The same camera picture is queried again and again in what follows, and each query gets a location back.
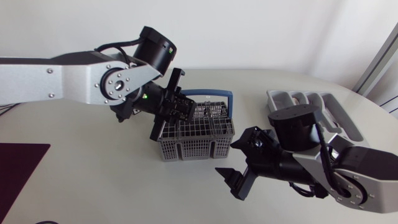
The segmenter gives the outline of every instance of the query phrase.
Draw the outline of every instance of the circular joint cover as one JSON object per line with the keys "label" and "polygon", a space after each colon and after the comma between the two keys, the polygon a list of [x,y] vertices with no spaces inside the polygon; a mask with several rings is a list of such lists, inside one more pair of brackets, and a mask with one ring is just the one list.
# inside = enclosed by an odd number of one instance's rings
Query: circular joint cover
{"label": "circular joint cover", "polygon": [[109,69],[101,79],[101,92],[109,100],[120,100],[125,97],[126,79],[118,73],[122,68]]}

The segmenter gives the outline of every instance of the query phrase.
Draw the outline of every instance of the tabletop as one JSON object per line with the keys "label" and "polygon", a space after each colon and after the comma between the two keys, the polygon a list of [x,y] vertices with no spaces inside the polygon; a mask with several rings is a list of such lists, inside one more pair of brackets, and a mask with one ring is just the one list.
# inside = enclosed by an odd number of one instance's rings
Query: tabletop
{"label": "tabletop", "polygon": [[[166,86],[168,73],[156,82]],[[374,149],[398,154],[398,120],[352,91],[276,70],[186,70],[183,89],[234,94],[234,140],[249,127],[271,128],[267,90],[332,93]],[[396,223],[398,213],[346,208],[329,196],[305,198],[281,180],[257,178],[235,199],[215,167],[244,171],[245,156],[164,162],[151,141],[154,115],[118,123],[108,106],[68,100],[25,103],[0,117],[0,142],[49,143],[3,223]]]}

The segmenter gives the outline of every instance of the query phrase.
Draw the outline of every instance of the black cable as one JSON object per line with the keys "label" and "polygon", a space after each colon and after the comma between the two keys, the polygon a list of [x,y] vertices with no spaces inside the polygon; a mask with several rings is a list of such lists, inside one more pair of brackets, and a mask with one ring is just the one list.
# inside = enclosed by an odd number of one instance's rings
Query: black cable
{"label": "black cable", "polygon": [[390,111],[389,113],[392,113],[392,112],[394,112],[394,111],[396,111],[396,110],[398,110],[398,108],[393,109],[393,110]]}
{"label": "black cable", "polygon": [[295,185],[293,182],[289,182],[289,185],[297,192],[299,193],[301,196],[304,197],[314,197],[315,194],[312,191],[309,190],[304,190],[303,188]]}
{"label": "black cable", "polygon": [[383,103],[383,104],[380,105],[380,106],[384,106],[386,103],[390,102],[391,100],[393,100],[393,99],[395,99],[395,98],[397,98],[397,97],[398,97],[398,96],[395,96],[395,97],[391,98],[390,100],[387,100],[387,102]]}
{"label": "black cable", "polygon": [[335,191],[337,191],[338,194],[340,194],[343,197],[347,197],[347,193],[343,191],[342,188],[340,188],[337,184],[337,180],[334,173],[334,170],[331,168],[330,164],[330,156],[328,153],[328,148],[326,146],[325,139],[323,138],[323,134],[320,129],[319,124],[315,124],[315,127],[317,128],[320,144],[321,144],[321,149],[320,149],[320,155],[321,155],[321,161],[322,161],[322,166],[323,166],[323,171],[325,173],[326,179],[330,185]]}
{"label": "black cable", "polygon": [[143,38],[139,38],[137,40],[132,40],[132,41],[126,41],[126,42],[116,42],[116,43],[110,43],[110,44],[104,44],[99,46],[98,48],[94,49],[95,51],[101,52],[106,49],[110,49],[113,47],[128,47],[128,46],[134,46],[137,44],[140,44],[144,41]]}
{"label": "black cable", "polygon": [[130,64],[131,61],[129,60],[129,57],[127,56],[126,52],[125,52],[121,47],[115,47],[115,48],[118,49],[118,50],[122,53],[122,55],[123,55],[124,60],[126,61],[126,63],[127,63],[127,64]]}
{"label": "black cable", "polygon": [[8,107],[5,111],[3,111],[3,112],[0,113],[0,116],[3,115],[3,114],[5,114],[5,113],[7,113],[8,111],[10,111],[11,109],[13,109],[14,107],[16,107],[16,106],[18,106],[18,105],[20,105],[20,103],[16,103],[16,104],[14,104],[14,105]]}

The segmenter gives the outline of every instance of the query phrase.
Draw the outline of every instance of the gray plastic basket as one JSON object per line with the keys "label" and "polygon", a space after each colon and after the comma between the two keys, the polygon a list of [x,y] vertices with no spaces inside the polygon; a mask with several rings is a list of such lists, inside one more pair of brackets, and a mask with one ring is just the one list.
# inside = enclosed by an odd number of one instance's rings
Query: gray plastic basket
{"label": "gray plastic basket", "polygon": [[[214,93],[214,90],[191,91],[186,90],[183,94],[220,95],[219,92]],[[223,96],[232,102],[230,91]],[[163,160],[226,158],[235,134],[232,118],[229,117],[232,115],[231,110],[232,103],[228,103],[228,107],[224,102],[197,103],[191,123],[178,121],[175,126],[165,123],[158,139]]]}

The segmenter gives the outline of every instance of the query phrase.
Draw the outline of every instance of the blue handle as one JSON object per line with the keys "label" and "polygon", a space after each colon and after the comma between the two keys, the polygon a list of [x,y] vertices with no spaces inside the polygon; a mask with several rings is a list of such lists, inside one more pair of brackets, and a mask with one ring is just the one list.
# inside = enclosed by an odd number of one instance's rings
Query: blue handle
{"label": "blue handle", "polygon": [[187,96],[193,95],[207,95],[207,96],[225,96],[228,97],[228,117],[232,118],[232,105],[234,96],[228,90],[212,90],[212,89],[197,89],[197,90],[181,90],[181,93]]}

